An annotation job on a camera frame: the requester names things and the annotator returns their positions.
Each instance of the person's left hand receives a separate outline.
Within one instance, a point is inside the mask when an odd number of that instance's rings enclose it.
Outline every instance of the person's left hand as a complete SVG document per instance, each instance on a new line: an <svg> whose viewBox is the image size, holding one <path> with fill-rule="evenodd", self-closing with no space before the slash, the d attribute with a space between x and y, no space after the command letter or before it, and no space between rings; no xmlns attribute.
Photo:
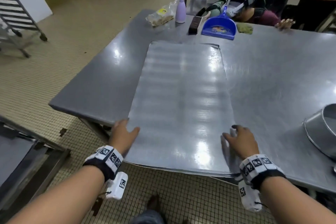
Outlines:
<svg viewBox="0 0 336 224"><path fill-rule="evenodd" d="M132 132L128 132L126 128L127 123L128 120L117 121L113 126L112 134L108 141L108 144L123 156L131 148L140 131L140 128L136 127Z"/></svg>
<svg viewBox="0 0 336 224"><path fill-rule="evenodd" d="M275 27L282 30L282 29L291 28L291 26L293 26L294 24L295 24L295 21L293 21L292 19L286 19L286 20L283 19L279 23L277 23Z"/></svg>

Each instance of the caster wheel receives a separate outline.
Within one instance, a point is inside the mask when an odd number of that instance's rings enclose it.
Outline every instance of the caster wheel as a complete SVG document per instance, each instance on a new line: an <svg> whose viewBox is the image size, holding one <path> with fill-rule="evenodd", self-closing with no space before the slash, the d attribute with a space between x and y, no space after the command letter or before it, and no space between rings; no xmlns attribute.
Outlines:
<svg viewBox="0 0 336 224"><path fill-rule="evenodd" d="M22 52L22 54L26 57L29 58L30 55L28 54L28 52L26 52L24 49L20 49L20 51Z"/></svg>
<svg viewBox="0 0 336 224"><path fill-rule="evenodd" d="M40 35L40 39L44 42L48 41L48 38L43 33Z"/></svg>
<svg viewBox="0 0 336 224"><path fill-rule="evenodd" d="M17 30L15 30L15 29L13 29L12 31L13 31L13 33L14 33L15 35L17 35L18 37L22 37L22 33L21 33L20 31L17 31Z"/></svg>

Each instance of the tiled floor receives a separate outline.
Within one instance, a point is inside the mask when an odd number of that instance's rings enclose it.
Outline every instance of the tiled floor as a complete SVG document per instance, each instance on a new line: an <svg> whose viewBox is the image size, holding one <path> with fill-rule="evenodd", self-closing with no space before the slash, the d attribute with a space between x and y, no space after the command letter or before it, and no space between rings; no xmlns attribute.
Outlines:
<svg viewBox="0 0 336 224"><path fill-rule="evenodd" d="M0 113L69 147L71 158L52 186L78 170L100 140L72 116L48 106L56 95L143 8L157 9L172 0L72 0L39 23L48 42L36 39L26 50L0 54ZM59 131L68 131L59 136ZM212 178L124 164L129 183L121 201L104 201L96 217L84 223L126 223L140 213L154 192L162 197L168 223L273 223L268 213L246 212L237 188Z"/></svg>

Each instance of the forearm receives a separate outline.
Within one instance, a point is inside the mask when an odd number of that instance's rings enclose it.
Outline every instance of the forearm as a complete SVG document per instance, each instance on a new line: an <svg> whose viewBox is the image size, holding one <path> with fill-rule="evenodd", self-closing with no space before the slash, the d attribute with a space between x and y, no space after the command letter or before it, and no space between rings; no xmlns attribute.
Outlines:
<svg viewBox="0 0 336 224"><path fill-rule="evenodd" d="M335 214L285 178L267 178L262 183L260 192L279 224L336 223Z"/></svg>
<svg viewBox="0 0 336 224"><path fill-rule="evenodd" d="M40 195L8 223L81 223L103 185L103 173L94 166L84 166L61 184Z"/></svg>

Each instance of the clear plastic bag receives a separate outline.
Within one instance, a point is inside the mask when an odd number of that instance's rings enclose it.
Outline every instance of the clear plastic bag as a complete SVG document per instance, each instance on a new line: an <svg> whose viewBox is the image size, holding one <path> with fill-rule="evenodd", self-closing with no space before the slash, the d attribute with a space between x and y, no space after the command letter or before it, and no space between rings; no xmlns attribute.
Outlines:
<svg viewBox="0 0 336 224"><path fill-rule="evenodd" d="M175 17L178 4L179 0L170 2L169 5L164 5L155 13L148 15L146 20L149 21L153 27L161 26Z"/></svg>

